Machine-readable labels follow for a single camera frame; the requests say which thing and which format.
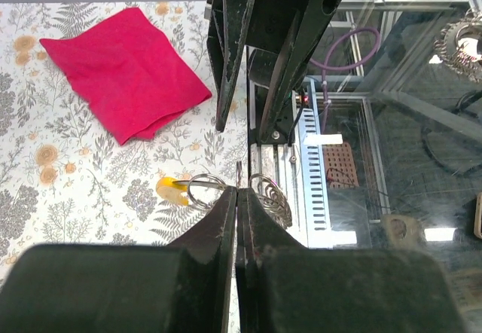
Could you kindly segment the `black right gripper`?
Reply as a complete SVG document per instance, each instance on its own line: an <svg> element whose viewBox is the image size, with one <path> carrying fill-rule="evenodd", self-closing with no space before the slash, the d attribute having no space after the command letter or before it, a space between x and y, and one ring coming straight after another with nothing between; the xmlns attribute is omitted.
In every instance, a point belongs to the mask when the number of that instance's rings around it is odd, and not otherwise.
<svg viewBox="0 0 482 333"><path fill-rule="evenodd" d="M270 84L258 133L260 142L267 142L340 1L206 1L211 7L206 45L217 90L218 132L225 129L248 46L255 50L249 62L250 79Z"/></svg>

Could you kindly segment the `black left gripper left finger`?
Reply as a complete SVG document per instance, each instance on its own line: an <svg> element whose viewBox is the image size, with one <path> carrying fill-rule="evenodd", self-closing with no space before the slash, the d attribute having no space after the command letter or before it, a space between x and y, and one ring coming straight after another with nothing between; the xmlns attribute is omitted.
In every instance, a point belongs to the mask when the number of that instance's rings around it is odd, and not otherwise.
<svg viewBox="0 0 482 333"><path fill-rule="evenodd" d="M1 291L3 332L225 332L236 189L165 246L43 244Z"/></svg>

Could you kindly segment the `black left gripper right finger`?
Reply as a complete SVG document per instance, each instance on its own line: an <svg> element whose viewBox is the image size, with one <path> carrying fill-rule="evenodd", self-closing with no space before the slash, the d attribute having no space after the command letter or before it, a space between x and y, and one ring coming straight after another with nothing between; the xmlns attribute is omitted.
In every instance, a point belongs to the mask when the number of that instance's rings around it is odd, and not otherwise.
<svg viewBox="0 0 482 333"><path fill-rule="evenodd" d="M439 263L393 249L309 249L237 196L236 284L243 332L464 332Z"/></svg>

